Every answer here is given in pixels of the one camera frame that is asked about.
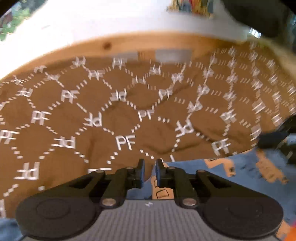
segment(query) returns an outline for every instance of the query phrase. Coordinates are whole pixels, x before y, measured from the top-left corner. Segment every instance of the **brown cloth with pf pattern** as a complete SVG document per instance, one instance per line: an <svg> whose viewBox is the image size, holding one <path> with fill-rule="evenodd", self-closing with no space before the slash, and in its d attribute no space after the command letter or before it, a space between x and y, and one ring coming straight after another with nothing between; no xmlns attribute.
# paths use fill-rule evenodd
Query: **brown cloth with pf pattern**
<svg viewBox="0 0 296 241"><path fill-rule="evenodd" d="M292 78L268 49L225 46L190 63L87 56L0 84L0 215L85 175L157 158L223 158L251 149L295 112Z"/></svg>

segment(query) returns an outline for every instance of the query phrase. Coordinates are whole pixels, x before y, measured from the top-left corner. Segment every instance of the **black object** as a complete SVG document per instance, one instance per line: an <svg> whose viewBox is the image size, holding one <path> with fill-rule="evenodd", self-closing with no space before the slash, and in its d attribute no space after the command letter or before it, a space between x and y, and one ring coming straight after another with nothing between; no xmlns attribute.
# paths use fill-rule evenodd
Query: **black object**
<svg viewBox="0 0 296 241"><path fill-rule="evenodd" d="M156 176L160 188L174 190L175 205L170 200L144 201L145 204L142 200L125 200L128 189L143 185L144 160L140 159L137 168L122 168L112 175L97 170L33 195L18 206L16 219L24 236L36 240L97 241L100 238L104 240L106 235L110 235L108 240L113 240L113 234L102 227L103 223L122 226L126 223L123 220L135 223L136 219L136 223L142 223L135 228L135 233L139 234L145 229L144 223L149 226L161 222L150 217L154 215L154 210L160 212L155 202L163 202L165 215L175 218L165 222L176 222L180 215L183 219L189 215L186 222L196 222L191 223L190 227L199 229L203 226L211 240L229 240L227 237L240 240L268 237L267 240L276 240L270 237L281 225L283 210L274 199L204 170L191 175L180 168L165 168L161 159L156 161ZM139 213L133 213L132 207ZM121 221L114 219L119 213ZM118 230L117 237L120 237L123 230L115 230ZM100 238L96 236L94 239L94 235L99 233Z"/></svg>
<svg viewBox="0 0 296 241"><path fill-rule="evenodd" d="M294 14L296 14L296 6L293 0L281 0L281 2L288 6Z"/></svg>
<svg viewBox="0 0 296 241"><path fill-rule="evenodd" d="M249 240L278 230L283 210L274 199L204 170L191 175L183 169L170 168L164 168L161 159L156 161L158 186L173 188L180 206L184 206L184 199L197 200L197 211L217 232Z"/></svg>
<svg viewBox="0 0 296 241"><path fill-rule="evenodd" d="M104 209L123 204L126 192L141 188L144 160L137 168L122 168L106 175L98 170L25 199L16 210L24 235L38 240L61 240L89 228Z"/></svg>
<svg viewBox="0 0 296 241"><path fill-rule="evenodd" d="M288 133L280 131L262 133L259 136L257 146L260 149L276 149L288 135Z"/></svg>
<svg viewBox="0 0 296 241"><path fill-rule="evenodd" d="M287 25L289 8L279 0L222 0L229 13L239 22L275 38Z"/></svg>
<svg viewBox="0 0 296 241"><path fill-rule="evenodd" d="M276 131L261 133L257 146L260 149L280 150L288 159L288 164L296 165L296 144L289 144L286 138L290 134L296 134L296 115L287 118Z"/></svg>

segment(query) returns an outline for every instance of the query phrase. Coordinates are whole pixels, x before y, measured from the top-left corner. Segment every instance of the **wooden board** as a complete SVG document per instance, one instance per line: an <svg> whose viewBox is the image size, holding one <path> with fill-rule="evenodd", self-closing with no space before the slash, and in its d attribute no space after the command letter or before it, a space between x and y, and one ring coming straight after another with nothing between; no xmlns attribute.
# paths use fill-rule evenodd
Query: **wooden board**
<svg viewBox="0 0 296 241"><path fill-rule="evenodd" d="M138 51L140 58L146 59L147 57L151 58L153 52L157 49L192 49L194 57L199 57L226 44L229 44L229 42L178 32L137 32L112 35L75 43L71 46L49 52L24 64L9 74L9 76L32 70L36 66L48 65L76 56L102 57Z"/></svg>

